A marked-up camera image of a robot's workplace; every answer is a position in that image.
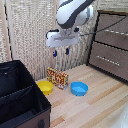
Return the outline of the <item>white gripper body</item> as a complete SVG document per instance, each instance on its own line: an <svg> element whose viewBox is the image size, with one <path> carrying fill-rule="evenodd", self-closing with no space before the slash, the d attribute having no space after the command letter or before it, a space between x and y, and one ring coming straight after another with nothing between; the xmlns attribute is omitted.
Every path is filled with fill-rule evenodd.
<svg viewBox="0 0 128 128"><path fill-rule="evenodd" d="M77 44L78 29L55 29L46 34L46 45L50 48Z"/></svg>

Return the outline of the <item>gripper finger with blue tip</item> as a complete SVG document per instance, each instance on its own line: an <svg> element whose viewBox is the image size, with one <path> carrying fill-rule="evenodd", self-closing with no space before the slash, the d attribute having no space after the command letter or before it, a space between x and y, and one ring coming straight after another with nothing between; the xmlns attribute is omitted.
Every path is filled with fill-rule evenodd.
<svg viewBox="0 0 128 128"><path fill-rule="evenodd" d="M53 48L53 57L57 56L57 50L55 48Z"/></svg>
<svg viewBox="0 0 128 128"><path fill-rule="evenodd" d="M69 50L70 50L70 46L66 48L66 52L65 52L66 55L69 55Z"/></svg>

